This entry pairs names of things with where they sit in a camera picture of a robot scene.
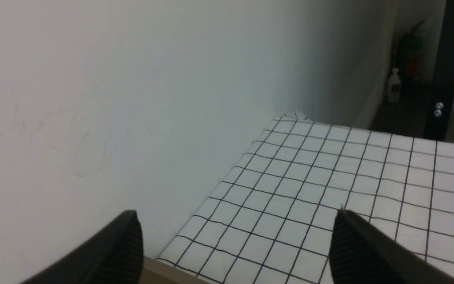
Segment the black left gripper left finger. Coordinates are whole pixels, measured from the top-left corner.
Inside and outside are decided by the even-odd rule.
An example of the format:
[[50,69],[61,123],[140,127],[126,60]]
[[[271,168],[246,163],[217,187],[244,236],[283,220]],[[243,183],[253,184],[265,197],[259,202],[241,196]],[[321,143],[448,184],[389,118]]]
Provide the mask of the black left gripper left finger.
[[143,234],[137,212],[126,210],[25,283],[137,284],[143,270],[143,259]]

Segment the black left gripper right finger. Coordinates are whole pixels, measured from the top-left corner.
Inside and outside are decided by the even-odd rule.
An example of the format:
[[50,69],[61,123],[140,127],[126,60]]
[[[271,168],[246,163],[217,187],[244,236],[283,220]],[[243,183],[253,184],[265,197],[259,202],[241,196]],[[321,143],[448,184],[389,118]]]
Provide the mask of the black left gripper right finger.
[[337,211],[329,249],[335,284],[454,284],[351,210]]

